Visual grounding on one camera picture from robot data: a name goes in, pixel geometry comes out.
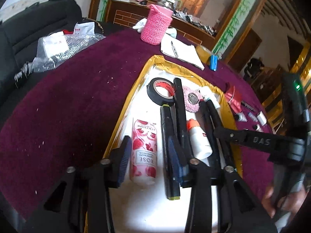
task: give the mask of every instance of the silver pen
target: silver pen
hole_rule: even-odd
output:
[[[178,59],[178,54],[177,54],[177,52],[176,52],[175,46],[174,46],[174,44],[173,44],[173,41],[171,41],[171,45],[172,45],[172,49],[173,49],[173,52],[174,52],[174,54],[175,54],[175,57]]]

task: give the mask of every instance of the tube cap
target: tube cap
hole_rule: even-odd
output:
[[[194,120],[194,119],[190,119],[188,122],[187,122],[187,130],[191,130],[193,127],[200,127],[199,123],[197,120]]]

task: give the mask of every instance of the metal bolt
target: metal bolt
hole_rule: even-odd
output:
[[[227,172],[234,172],[234,167],[233,166],[225,166],[224,170]]]
[[[197,158],[190,159],[190,164],[197,165],[197,164],[199,164],[199,162],[200,162],[200,160],[198,160]]]
[[[100,161],[100,163],[101,163],[102,165],[108,165],[108,164],[110,164],[110,159],[108,159],[108,158],[103,158],[103,159]]]
[[[67,172],[68,172],[68,173],[73,173],[75,170],[76,170],[76,169],[75,169],[74,166],[70,166],[70,167],[67,168]]]

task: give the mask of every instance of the red packaging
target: red packaging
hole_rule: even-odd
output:
[[[154,124],[133,120],[132,141],[130,178],[142,186],[152,185],[157,168],[157,130]]]

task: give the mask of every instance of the notebook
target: notebook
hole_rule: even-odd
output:
[[[195,47],[193,45],[188,46],[168,34],[164,34],[164,37],[161,41],[161,52],[163,54],[176,58],[171,42],[173,42],[179,60],[188,62],[200,68],[201,70],[204,70],[204,66],[199,56],[197,55]]]

